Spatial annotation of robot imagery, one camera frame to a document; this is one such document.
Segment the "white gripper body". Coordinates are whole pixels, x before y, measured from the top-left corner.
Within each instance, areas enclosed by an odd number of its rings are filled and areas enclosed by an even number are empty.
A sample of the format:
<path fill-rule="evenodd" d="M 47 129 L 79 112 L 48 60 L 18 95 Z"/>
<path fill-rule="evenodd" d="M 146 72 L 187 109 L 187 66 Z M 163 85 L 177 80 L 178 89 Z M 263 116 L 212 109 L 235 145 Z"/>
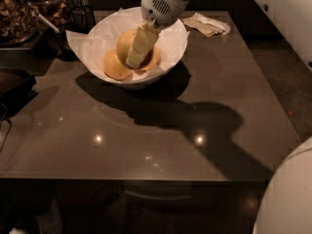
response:
<path fill-rule="evenodd" d="M 141 0 L 141 16 L 154 28 L 173 25 L 184 11 L 189 0 Z"/>

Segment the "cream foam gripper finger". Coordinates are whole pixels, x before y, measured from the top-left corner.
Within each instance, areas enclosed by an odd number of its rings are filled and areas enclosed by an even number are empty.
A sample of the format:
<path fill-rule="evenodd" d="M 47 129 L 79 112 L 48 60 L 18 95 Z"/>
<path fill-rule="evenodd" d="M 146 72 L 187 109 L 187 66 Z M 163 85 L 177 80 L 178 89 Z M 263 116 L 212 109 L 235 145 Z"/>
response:
<path fill-rule="evenodd" d="M 126 58 L 126 65 L 132 69 L 140 69 L 149 64 L 158 38 L 158 30 L 148 23 L 142 23 L 136 29 L 134 41 Z"/>

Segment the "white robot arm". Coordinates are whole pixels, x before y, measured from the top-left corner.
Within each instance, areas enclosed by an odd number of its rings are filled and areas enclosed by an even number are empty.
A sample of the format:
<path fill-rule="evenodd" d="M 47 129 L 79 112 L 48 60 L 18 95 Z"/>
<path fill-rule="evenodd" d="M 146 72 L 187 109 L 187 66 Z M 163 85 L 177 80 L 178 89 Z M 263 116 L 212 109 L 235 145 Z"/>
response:
<path fill-rule="evenodd" d="M 180 64 L 150 88 L 129 92 L 127 113 L 139 125 L 181 131 L 226 180 L 138 182 L 136 200 L 127 207 L 126 234 L 254 234 L 259 203 L 277 165 L 260 163 L 232 136 L 253 125 L 260 128 L 256 140 L 284 143 L 289 135 L 277 123 L 287 115 L 265 108 L 258 97 L 250 100 L 250 118 L 220 103 L 180 101 L 190 78 Z"/>

